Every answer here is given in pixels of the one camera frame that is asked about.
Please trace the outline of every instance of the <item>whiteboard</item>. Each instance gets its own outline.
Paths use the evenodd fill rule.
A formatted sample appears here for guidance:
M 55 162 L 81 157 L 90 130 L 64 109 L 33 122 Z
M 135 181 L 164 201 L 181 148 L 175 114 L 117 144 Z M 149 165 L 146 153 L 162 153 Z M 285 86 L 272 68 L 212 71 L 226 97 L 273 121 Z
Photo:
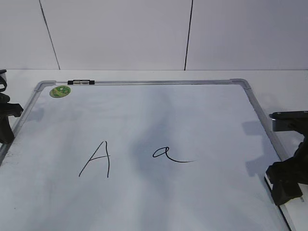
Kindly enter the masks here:
M 54 87 L 0 167 L 2 231 L 287 230 L 263 181 L 279 158 L 240 85 Z

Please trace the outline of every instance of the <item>black clip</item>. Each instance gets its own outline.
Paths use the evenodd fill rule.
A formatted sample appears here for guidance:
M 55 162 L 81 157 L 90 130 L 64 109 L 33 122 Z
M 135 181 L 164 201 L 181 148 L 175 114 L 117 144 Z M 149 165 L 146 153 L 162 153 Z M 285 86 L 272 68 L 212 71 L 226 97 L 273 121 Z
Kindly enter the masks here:
M 283 205 L 303 195 L 300 184 L 308 184 L 308 111 L 275 112 L 270 115 L 273 131 L 297 131 L 304 135 L 293 157 L 275 162 L 266 174 L 273 188 L 271 196 L 275 205 Z
M 0 84 L 4 88 L 0 89 L 0 143 L 11 143 L 14 140 L 8 116 L 20 117 L 23 108 L 18 103 L 8 103 L 10 97 L 1 92 L 6 90 L 7 83 L 1 76 L 6 70 L 0 70 Z

